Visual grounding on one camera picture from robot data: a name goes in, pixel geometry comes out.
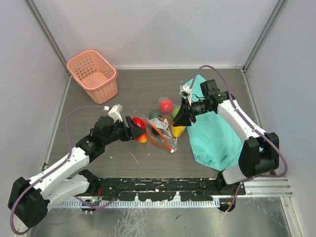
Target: robotic arm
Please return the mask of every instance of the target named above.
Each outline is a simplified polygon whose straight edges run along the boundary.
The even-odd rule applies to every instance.
[[[217,186],[223,189],[227,185],[277,169],[279,166],[277,152],[250,125],[265,134],[277,148],[279,146],[278,136],[275,133],[267,134],[266,131],[259,128],[239,107],[233,97],[239,113],[249,122],[249,124],[246,123],[231,104],[228,92],[221,92],[215,80],[205,81],[200,86],[204,99],[199,99],[197,102],[191,102],[192,95],[189,87],[180,87],[180,93],[184,97],[182,97],[180,110],[174,118],[173,126],[191,126],[191,122],[196,122],[196,116],[214,111],[224,118],[237,133],[243,143],[238,164],[218,173]]]
[[[50,168],[29,180],[20,177],[14,182],[8,203],[11,210],[22,192],[38,179],[41,180],[23,195],[15,208],[14,214],[28,228],[37,225],[51,208],[63,200],[82,193],[96,192],[100,187],[100,179],[88,170],[79,172],[72,179],[66,179],[99,157],[105,151],[106,145],[117,140],[134,140],[145,133],[145,130],[138,127],[130,117],[126,117],[128,125],[126,126],[120,116],[121,110],[121,105],[115,105],[110,109],[109,116],[100,117],[90,133],[72,148],[69,158],[68,155],[64,156]],[[67,162],[56,169],[66,159]],[[42,179],[54,169],[56,170],[52,174]]]

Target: wood grain surface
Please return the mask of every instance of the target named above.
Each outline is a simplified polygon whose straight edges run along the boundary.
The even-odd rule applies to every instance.
[[[233,95],[239,105],[253,119],[248,94],[240,70],[220,70],[227,78]],[[142,117],[158,102],[160,97],[168,97],[180,104],[179,86],[189,81],[195,70],[119,70],[118,94],[104,105],[123,105],[122,116]],[[203,70],[205,79],[216,79],[222,91],[225,85],[212,70]],[[74,81],[70,83],[68,95],[58,125],[58,130],[50,154],[49,165],[68,152],[65,132],[67,115],[79,107],[97,106],[86,92]],[[100,116],[102,110],[91,109],[74,114],[69,120],[69,132],[73,145],[87,135]],[[157,147],[149,140],[145,144],[136,141],[117,141],[108,145],[105,152],[86,166],[99,177],[216,177],[217,172],[194,160],[187,131],[179,138],[175,154]]]

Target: blue cloth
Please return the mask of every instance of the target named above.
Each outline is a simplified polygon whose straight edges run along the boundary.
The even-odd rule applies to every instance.
[[[192,94],[203,97],[200,83],[204,81],[202,76],[197,76]],[[187,127],[195,160],[219,171],[237,164],[242,144],[230,125],[214,112],[198,115],[196,118],[197,121]]]

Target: laundry basket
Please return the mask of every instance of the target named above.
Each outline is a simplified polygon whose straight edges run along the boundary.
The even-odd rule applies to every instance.
[[[97,104],[103,104],[118,93],[116,69],[95,50],[71,58],[67,68]]]

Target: red ball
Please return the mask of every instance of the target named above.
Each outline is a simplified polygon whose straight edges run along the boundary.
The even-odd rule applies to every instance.
[[[171,113],[173,110],[173,103],[171,102],[171,100],[162,100],[159,103],[159,109],[163,113]]]

